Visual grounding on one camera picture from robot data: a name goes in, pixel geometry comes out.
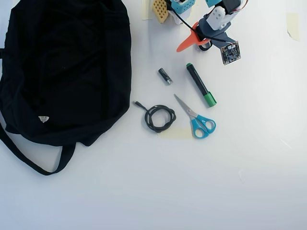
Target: bag handle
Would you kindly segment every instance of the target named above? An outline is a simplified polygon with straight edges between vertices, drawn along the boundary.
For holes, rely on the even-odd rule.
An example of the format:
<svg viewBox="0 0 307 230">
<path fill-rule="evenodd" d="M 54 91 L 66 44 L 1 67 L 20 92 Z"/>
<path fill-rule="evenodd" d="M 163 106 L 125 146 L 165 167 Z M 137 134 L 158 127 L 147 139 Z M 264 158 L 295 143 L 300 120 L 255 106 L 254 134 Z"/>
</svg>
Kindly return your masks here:
<svg viewBox="0 0 307 230">
<path fill-rule="evenodd" d="M 33 163 L 32 161 L 30 161 L 25 155 L 23 155 L 20 152 L 17 146 L 13 143 L 10 137 L 6 134 L 1 124 L 0 124 L 0 139 L 12 151 L 12 153 L 14 153 L 14 155 L 18 159 L 26 163 L 28 166 L 30 166 L 32 169 L 34 169 L 38 173 L 45 175 L 45 176 L 56 174 L 62 171 L 66 167 L 68 162 L 71 160 L 73 153 L 75 151 L 75 148 L 76 148 L 76 144 L 63 146 L 58 168 L 54 172 L 48 172 L 42 169 L 41 167 L 39 167 L 38 165 L 36 165 L 35 163 Z"/>
</svg>

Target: black bag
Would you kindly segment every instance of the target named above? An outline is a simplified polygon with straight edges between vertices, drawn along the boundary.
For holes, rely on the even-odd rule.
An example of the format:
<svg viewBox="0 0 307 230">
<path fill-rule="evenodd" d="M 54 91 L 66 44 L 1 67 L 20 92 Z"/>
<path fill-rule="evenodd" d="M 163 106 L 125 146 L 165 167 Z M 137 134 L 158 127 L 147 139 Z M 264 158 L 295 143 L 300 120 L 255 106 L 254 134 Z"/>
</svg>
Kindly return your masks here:
<svg viewBox="0 0 307 230">
<path fill-rule="evenodd" d="M 131 35 L 121 0 L 21 0 L 12 9 L 0 110 L 6 131 L 63 146 L 47 172 L 27 159 L 0 125 L 0 139 L 43 175 L 65 168 L 76 142 L 92 145 L 129 108 Z"/>
</svg>

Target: black wire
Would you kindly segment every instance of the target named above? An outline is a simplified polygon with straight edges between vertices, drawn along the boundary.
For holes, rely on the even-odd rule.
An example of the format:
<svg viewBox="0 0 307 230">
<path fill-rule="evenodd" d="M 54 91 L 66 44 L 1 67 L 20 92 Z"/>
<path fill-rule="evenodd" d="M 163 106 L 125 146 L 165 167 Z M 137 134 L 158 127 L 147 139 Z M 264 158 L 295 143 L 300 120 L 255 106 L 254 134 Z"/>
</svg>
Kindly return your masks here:
<svg viewBox="0 0 307 230">
<path fill-rule="evenodd" d="M 186 21 L 184 21 L 180 16 L 179 14 L 177 14 L 177 12 L 172 8 L 172 6 L 167 2 L 167 0 L 165 0 L 166 4 L 167 4 L 167 8 L 170 9 L 171 11 L 174 12 L 174 14 L 188 27 L 190 28 L 192 31 L 194 31 L 196 34 L 198 34 L 198 36 L 200 37 L 205 37 L 205 38 L 208 38 L 208 39 L 211 39 L 213 41 L 218 41 L 218 42 L 226 42 L 226 43 L 229 43 L 223 39 L 218 39 L 218 38 L 214 38 L 214 37 L 209 37 L 205 34 L 201 34 L 199 33 L 198 31 L 196 31 L 195 29 L 193 29 L 193 27 L 191 27 Z"/>
<path fill-rule="evenodd" d="M 153 130 L 154 132 L 156 133 L 161 133 L 167 129 L 169 129 L 171 127 L 171 125 L 173 124 L 174 121 L 176 121 L 176 115 L 175 115 L 175 111 L 166 107 L 165 105 L 155 105 L 153 106 L 152 108 L 150 109 L 146 109 L 145 106 L 143 106 L 141 103 L 139 102 L 134 102 L 137 106 L 141 107 L 142 109 L 144 109 L 146 111 L 146 114 L 145 114 L 145 122 L 147 124 L 147 126 Z M 169 113 L 170 115 L 170 121 L 167 122 L 163 127 L 156 127 L 154 126 L 154 123 L 153 123 L 153 115 L 160 111 L 160 110 L 165 110 Z"/>
</svg>

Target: marker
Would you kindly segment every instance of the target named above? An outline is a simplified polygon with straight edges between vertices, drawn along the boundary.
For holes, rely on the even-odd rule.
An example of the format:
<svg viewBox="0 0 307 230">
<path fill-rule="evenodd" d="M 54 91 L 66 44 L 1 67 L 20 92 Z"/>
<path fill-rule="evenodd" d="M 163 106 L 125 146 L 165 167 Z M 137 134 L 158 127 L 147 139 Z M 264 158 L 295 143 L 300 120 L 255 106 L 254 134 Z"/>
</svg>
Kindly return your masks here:
<svg viewBox="0 0 307 230">
<path fill-rule="evenodd" d="M 217 104 L 215 98 L 213 97 L 211 92 L 209 92 L 207 90 L 205 84 L 202 82 L 199 74 L 197 73 L 196 69 L 194 68 L 194 66 L 191 63 L 187 64 L 187 70 L 189 71 L 189 73 L 192 76 L 193 80 L 195 81 L 197 87 L 201 91 L 201 93 L 202 93 L 204 99 L 206 100 L 206 102 L 208 103 L 209 107 L 215 106 Z"/>
</svg>

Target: scissors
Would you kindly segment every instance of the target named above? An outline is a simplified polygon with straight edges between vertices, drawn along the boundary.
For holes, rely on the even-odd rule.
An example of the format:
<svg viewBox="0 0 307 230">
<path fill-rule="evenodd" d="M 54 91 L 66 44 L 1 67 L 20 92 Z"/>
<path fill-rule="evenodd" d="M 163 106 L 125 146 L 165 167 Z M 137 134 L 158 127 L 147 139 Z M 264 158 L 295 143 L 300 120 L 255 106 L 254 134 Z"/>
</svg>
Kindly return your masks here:
<svg viewBox="0 0 307 230">
<path fill-rule="evenodd" d="M 216 128 L 215 121 L 203 117 L 193 110 L 191 110 L 176 94 L 174 94 L 182 108 L 188 113 L 192 122 L 193 134 L 196 139 L 205 139 L 209 136 L 209 134 L 213 133 Z M 197 131 L 202 132 L 202 136 L 197 135 Z"/>
</svg>

